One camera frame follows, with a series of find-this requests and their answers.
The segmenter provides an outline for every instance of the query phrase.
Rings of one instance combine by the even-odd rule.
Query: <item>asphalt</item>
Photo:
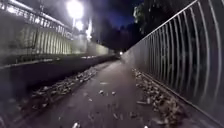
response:
[[[159,113],[139,105],[143,91],[121,61],[110,63],[71,95],[26,120],[21,128],[159,128]]]

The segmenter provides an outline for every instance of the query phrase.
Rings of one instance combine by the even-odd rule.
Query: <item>lamp post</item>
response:
[[[81,18],[84,16],[84,7],[78,0],[70,0],[66,4],[68,14],[72,18],[72,28],[76,27],[79,31],[83,29]]]

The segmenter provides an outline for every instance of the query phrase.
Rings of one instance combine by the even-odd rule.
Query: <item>night sky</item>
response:
[[[134,22],[133,10],[142,0],[94,0],[102,17],[106,17],[112,26],[121,27]]]

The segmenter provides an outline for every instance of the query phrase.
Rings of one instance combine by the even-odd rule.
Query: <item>foliage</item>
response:
[[[146,35],[174,14],[170,3],[166,0],[144,0],[135,7],[135,22],[140,31]]]

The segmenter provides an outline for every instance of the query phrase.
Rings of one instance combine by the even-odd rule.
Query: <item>metal fence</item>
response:
[[[223,0],[195,0],[122,58],[224,125],[223,12]]]
[[[60,21],[17,1],[0,1],[0,37],[0,66],[111,52],[83,35],[75,35]]]

